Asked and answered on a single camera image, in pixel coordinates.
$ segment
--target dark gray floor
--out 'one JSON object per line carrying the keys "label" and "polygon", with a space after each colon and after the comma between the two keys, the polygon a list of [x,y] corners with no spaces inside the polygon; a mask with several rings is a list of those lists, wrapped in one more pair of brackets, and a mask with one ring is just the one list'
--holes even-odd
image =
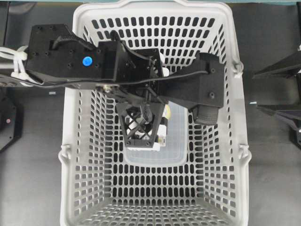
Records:
{"label": "dark gray floor", "polygon": [[[29,39],[30,27],[72,22],[77,4],[27,4],[10,10],[7,45]],[[231,5],[241,60],[250,162],[250,226],[299,226],[301,150],[289,141],[289,128],[249,102],[290,104],[298,100],[295,80],[251,80],[253,72],[296,51],[299,27],[295,6]],[[13,96],[24,106],[23,136],[0,154],[0,226],[59,225],[63,91],[22,89]]]}

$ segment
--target blue cap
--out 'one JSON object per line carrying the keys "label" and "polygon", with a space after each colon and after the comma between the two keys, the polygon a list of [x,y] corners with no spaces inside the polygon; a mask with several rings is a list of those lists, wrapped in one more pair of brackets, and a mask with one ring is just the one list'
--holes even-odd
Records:
{"label": "blue cap", "polygon": [[92,63],[93,63],[93,60],[92,60],[92,58],[89,57],[89,56],[86,56],[86,57],[83,59],[83,65],[86,66],[86,67],[91,66]]}

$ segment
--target white cable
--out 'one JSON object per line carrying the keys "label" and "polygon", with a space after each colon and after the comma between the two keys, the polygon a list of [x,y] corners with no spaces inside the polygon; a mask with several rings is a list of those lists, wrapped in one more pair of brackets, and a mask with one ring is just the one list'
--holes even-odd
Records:
{"label": "white cable", "polygon": [[[28,46],[21,46],[17,51],[6,47],[0,47],[0,57],[14,61],[14,71],[11,73],[11,77],[37,83],[26,73],[26,70],[23,65],[23,61],[27,60],[27,53],[24,52],[27,49],[27,47]],[[24,86],[32,86],[23,82],[21,82],[21,84]]]}

